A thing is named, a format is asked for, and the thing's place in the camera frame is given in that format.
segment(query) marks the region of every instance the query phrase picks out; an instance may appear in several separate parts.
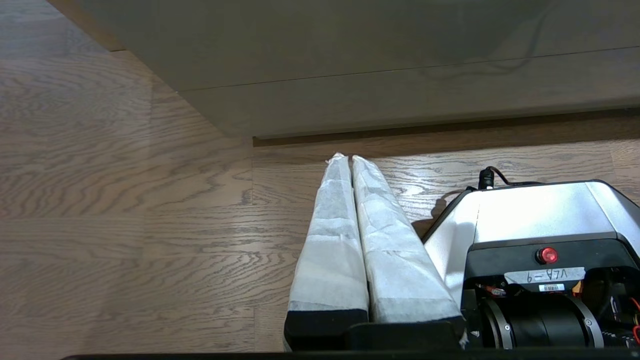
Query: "red emergency stop button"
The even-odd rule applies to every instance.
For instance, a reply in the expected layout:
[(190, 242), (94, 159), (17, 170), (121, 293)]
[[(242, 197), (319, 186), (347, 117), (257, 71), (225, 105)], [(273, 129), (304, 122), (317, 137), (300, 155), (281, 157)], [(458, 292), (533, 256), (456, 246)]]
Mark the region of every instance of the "red emergency stop button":
[(558, 251), (552, 247), (545, 247), (536, 252), (536, 260), (542, 265), (553, 264), (558, 261)]

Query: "black cable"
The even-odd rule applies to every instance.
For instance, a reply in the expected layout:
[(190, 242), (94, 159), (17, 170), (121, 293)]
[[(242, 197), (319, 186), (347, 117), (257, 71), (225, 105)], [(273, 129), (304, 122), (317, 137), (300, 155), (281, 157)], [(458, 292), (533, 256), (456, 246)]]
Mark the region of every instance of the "black cable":
[(507, 180), (507, 177), (498, 170), (496, 167), (486, 167), (486, 169), (480, 171), (480, 182), (478, 184), (478, 189), (487, 189), (488, 187), (493, 188), (493, 174), (497, 174), (499, 178), (502, 179), (502, 182), (508, 186), (522, 186), (522, 185), (536, 185), (542, 184), (537, 181), (521, 181), (519, 183), (512, 183)]

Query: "white paper wrapping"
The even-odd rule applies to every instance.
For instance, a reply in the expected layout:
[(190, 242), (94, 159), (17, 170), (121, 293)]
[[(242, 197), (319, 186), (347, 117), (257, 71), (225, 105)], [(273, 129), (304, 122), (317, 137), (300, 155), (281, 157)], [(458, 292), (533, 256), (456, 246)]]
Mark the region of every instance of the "white paper wrapping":
[(346, 156), (328, 161), (289, 294), (290, 311), (369, 310)]
[(461, 316), (378, 167), (353, 156), (353, 187), (374, 322)]

